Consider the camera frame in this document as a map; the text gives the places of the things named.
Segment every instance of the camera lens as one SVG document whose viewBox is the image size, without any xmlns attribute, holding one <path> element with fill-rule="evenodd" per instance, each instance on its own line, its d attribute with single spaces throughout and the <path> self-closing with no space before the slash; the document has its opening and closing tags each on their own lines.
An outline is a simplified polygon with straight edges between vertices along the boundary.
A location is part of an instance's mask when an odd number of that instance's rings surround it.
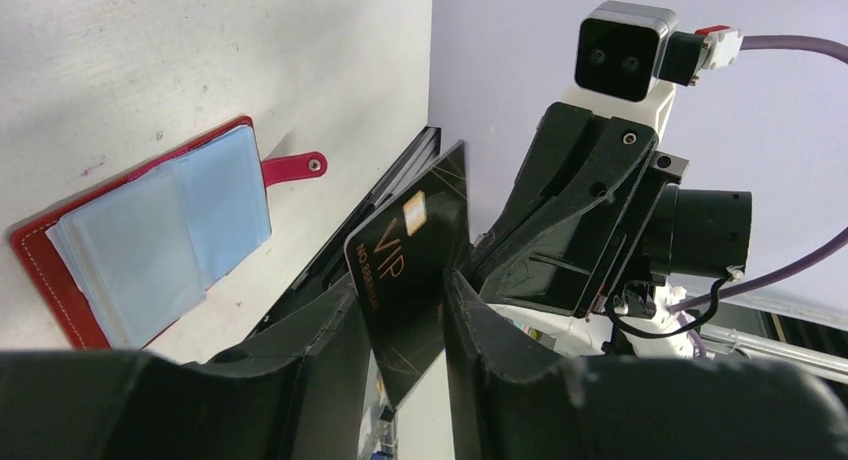
<svg viewBox="0 0 848 460">
<path fill-rule="evenodd" d="M 607 54 L 604 53 L 603 50 L 594 49 L 592 53 L 589 54 L 589 61 L 592 62 L 592 65 L 601 65 L 607 59 Z"/>
<path fill-rule="evenodd" d="M 621 66 L 624 67 L 625 72 L 633 73 L 639 70 L 639 60 L 636 60 L 636 57 L 627 57 L 621 62 Z"/>
</svg>

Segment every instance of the gold chip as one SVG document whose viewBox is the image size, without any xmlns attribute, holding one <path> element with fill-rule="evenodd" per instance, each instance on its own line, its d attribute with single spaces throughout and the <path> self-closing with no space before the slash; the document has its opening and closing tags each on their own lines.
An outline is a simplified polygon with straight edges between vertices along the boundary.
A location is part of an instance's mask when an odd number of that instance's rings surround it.
<svg viewBox="0 0 848 460">
<path fill-rule="evenodd" d="M 424 204 L 424 192 L 419 190 L 403 204 L 403 217 L 406 221 L 406 234 L 410 237 L 427 223 L 427 205 Z"/>
</svg>

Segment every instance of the white table surface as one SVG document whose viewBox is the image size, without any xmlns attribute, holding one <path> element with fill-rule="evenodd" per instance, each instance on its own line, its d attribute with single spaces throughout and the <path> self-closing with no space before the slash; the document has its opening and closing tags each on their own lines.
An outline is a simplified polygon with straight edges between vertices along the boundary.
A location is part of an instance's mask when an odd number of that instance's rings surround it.
<svg viewBox="0 0 848 460">
<path fill-rule="evenodd" d="M 271 187 L 273 236 L 150 349 L 241 341 L 427 121 L 431 0 L 0 0 L 0 226 L 240 114 L 263 157 L 322 151 Z M 0 349 L 68 348 L 5 241 Z"/>
</svg>

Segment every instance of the red strap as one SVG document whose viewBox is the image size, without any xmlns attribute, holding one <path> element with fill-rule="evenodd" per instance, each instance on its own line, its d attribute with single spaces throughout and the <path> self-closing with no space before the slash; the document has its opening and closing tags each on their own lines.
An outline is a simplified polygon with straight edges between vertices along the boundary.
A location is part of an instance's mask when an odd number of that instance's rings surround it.
<svg viewBox="0 0 848 460">
<path fill-rule="evenodd" d="M 698 30 L 695 30 L 695 35 L 709 35 L 713 32 L 720 32 L 722 30 L 727 30 L 728 28 L 730 28 L 730 27 L 728 27 L 727 25 L 715 25 L 713 27 L 699 28 Z"/>
<path fill-rule="evenodd" d="M 265 186 L 316 178 L 327 172 L 327 157 L 321 152 L 302 153 L 262 161 Z"/>
</svg>

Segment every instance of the white wall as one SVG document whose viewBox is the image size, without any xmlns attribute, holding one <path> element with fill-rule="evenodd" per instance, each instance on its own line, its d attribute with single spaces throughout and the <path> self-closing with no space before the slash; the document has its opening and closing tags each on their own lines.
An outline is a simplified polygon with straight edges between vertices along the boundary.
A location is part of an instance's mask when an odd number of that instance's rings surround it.
<svg viewBox="0 0 848 460">
<path fill-rule="evenodd" d="M 506 201 L 545 108 L 572 81 L 580 21 L 605 0 L 435 0 L 430 123 L 470 142 L 472 235 Z M 848 43 L 848 0 L 621 0 L 675 10 L 680 28 Z M 746 52 L 679 90 L 663 150 L 688 158 L 685 187 L 754 192 L 749 278 L 848 223 L 848 68 L 813 54 Z M 848 251 L 757 296 L 848 314 Z"/>
</svg>

